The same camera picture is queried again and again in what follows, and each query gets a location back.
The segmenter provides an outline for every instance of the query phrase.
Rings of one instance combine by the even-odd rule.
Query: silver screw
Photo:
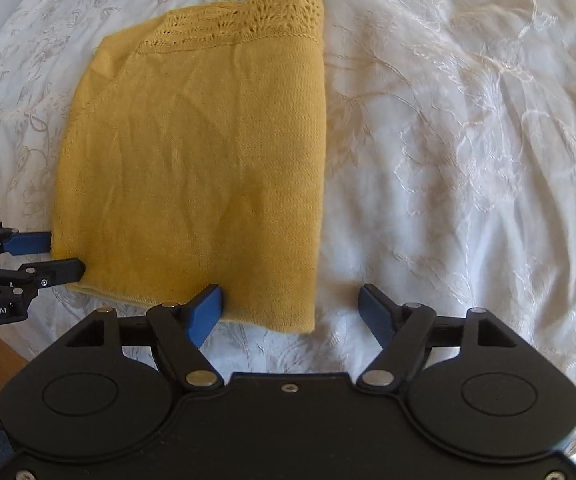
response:
[[[292,383],[282,384],[282,391],[286,392],[287,394],[295,394],[299,391],[299,386]]]
[[[364,383],[369,386],[388,386],[395,380],[395,377],[390,372],[386,370],[370,370],[362,375]]]
[[[15,480],[37,480],[30,471],[17,471]]]
[[[198,388],[207,388],[217,383],[217,376],[208,370],[195,370],[186,376],[186,382]]]

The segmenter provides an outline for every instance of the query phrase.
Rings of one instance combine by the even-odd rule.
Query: folded cloth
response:
[[[63,139],[52,254],[144,305],[208,283],[225,318],[314,328],[326,110],[321,0],[172,10],[103,40]]]

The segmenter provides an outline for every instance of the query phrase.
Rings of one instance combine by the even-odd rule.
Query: lace knit trim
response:
[[[174,52],[261,38],[303,36],[322,40],[321,0],[246,0],[171,10],[137,51]]]

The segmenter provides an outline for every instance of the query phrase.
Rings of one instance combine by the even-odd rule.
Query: bed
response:
[[[70,101],[102,38],[211,1],[22,1],[0,30],[6,225],[50,228]],[[356,311],[359,286],[371,282],[443,315],[485,306],[576,384],[576,0],[324,4],[316,330],[222,323],[202,351],[226,377],[356,377],[379,351]],[[0,256],[0,266],[20,262]],[[41,291],[27,322],[0,327],[0,338],[32,358],[102,304],[142,312],[56,287]],[[143,349],[126,352],[152,362]]]

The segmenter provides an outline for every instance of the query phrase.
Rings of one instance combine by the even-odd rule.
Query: knit fabric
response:
[[[52,254],[153,305],[217,283],[225,319],[314,327],[326,109],[321,0],[173,10],[104,39],[62,145]]]

